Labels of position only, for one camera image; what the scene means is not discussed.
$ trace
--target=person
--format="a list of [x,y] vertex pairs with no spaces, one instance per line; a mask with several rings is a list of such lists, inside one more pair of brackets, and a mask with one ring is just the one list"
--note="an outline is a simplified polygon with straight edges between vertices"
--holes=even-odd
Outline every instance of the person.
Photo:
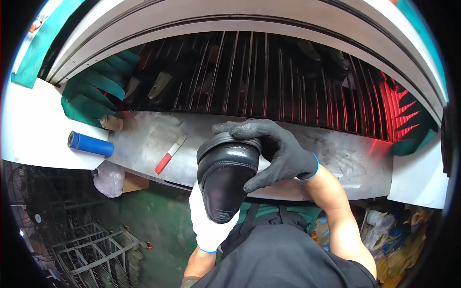
[[[280,206],[258,216],[252,203],[245,220],[236,225],[211,221],[197,185],[189,198],[197,247],[189,258],[181,287],[375,287],[376,265],[363,245],[346,193],[317,157],[303,149],[293,134],[271,120],[246,120],[213,126],[236,139],[259,138],[270,166],[248,180],[250,193],[282,179],[298,177],[305,192],[325,212],[330,251],[307,233],[307,221]],[[221,262],[215,266],[221,246]]]

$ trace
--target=red knife handle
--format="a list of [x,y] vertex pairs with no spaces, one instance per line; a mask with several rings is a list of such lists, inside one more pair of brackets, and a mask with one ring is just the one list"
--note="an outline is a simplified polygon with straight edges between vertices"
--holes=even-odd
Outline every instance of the red knife handle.
[[171,155],[169,153],[167,153],[165,156],[163,156],[160,163],[157,165],[157,167],[155,167],[155,173],[157,173],[157,175],[160,174],[160,172],[163,170],[163,168],[165,168],[165,166],[168,164],[170,159],[171,159]]

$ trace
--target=black leather shoe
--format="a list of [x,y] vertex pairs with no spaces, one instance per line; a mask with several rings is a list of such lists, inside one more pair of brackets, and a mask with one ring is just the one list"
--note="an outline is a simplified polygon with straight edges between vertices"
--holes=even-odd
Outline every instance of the black leather shoe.
[[243,186],[258,171],[261,142],[215,135],[197,151],[197,179],[208,217],[227,223],[246,196]]

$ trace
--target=cardboard box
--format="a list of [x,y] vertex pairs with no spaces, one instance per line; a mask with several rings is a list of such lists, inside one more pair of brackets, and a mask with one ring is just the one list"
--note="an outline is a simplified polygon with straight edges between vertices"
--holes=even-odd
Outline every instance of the cardboard box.
[[123,180],[123,193],[143,190],[149,188],[149,179],[140,177],[138,175],[125,172],[125,179]]

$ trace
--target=plastic bag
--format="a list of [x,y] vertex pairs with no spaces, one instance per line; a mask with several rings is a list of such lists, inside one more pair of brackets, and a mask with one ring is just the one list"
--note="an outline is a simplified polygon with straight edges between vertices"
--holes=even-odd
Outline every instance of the plastic bag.
[[98,166],[93,183],[99,192],[109,198],[119,197],[123,191],[125,171],[122,167],[109,161],[104,161]]
[[375,247],[376,242],[381,239],[384,234],[389,232],[389,230],[392,228],[392,225],[394,224],[394,221],[395,218],[392,215],[386,215],[382,217],[379,224],[373,227],[370,232],[368,232],[365,239],[363,240],[363,245],[365,245],[365,247],[370,251],[379,248]]

